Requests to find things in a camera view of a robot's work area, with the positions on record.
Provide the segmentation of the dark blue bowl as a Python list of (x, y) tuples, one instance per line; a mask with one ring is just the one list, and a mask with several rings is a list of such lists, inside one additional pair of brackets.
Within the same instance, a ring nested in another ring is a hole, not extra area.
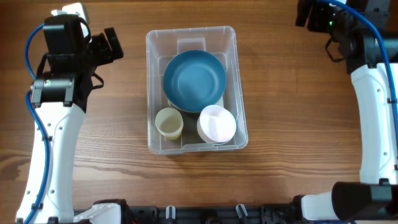
[(224, 94), (226, 71), (215, 55), (204, 50), (187, 50), (166, 66), (163, 91), (180, 110), (198, 113), (216, 104)]

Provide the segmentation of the cream plastic cup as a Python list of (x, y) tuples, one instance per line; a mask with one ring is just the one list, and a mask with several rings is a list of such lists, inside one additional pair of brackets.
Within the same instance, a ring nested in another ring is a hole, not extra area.
[(174, 108), (164, 108), (157, 113), (155, 126), (161, 135), (163, 133), (182, 133), (182, 115)]

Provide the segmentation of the clear plastic storage container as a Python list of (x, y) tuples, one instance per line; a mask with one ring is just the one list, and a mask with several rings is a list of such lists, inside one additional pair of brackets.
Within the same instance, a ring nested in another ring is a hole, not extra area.
[[(163, 76), (168, 63), (186, 50), (205, 50), (222, 63), (226, 72), (226, 89), (217, 102), (232, 113), (237, 129), (224, 144), (210, 144), (197, 133), (198, 114), (183, 112), (183, 129), (179, 138), (167, 139), (155, 126), (155, 117), (171, 107), (163, 91)], [(152, 30), (146, 35), (147, 60), (147, 138), (151, 153), (174, 155), (186, 152), (233, 151), (248, 143), (248, 129), (239, 71), (235, 30), (230, 26)]]

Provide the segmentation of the pink small bowl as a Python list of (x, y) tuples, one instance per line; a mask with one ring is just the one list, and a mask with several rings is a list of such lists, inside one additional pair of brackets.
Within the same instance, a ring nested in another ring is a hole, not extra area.
[(207, 143), (224, 144), (234, 137), (236, 121), (227, 109), (218, 105), (209, 105), (198, 117), (197, 131)]

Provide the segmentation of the yellow plastic cup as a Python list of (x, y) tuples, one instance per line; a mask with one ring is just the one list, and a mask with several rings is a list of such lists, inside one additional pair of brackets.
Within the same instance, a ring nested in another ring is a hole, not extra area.
[(180, 137), (181, 133), (163, 133), (162, 135), (166, 139), (174, 140), (174, 139), (178, 139)]

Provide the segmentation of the light blue small bowl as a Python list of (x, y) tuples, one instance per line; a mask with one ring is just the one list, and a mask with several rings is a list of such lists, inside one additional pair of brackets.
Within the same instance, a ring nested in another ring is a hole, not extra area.
[(225, 141), (225, 142), (206, 142), (206, 145), (209, 146), (223, 146), (225, 144), (229, 143), (229, 141)]

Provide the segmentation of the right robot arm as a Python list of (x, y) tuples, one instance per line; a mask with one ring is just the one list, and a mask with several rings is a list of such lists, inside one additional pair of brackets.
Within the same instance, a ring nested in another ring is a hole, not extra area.
[(397, 33), (386, 30), (389, 1), (300, 0), (296, 25), (338, 44), (361, 126), (358, 182), (294, 198), (305, 222), (397, 219)]

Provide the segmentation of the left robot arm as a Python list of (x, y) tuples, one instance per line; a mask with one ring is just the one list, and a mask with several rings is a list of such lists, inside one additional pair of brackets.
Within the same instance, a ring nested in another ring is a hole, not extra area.
[(88, 97), (104, 86), (97, 67), (124, 56), (115, 29), (92, 35), (84, 18), (61, 14), (46, 18), (31, 33), (43, 31), (48, 51), (25, 102), (35, 123), (29, 177), (16, 223), (73, 223), (75, 148)]

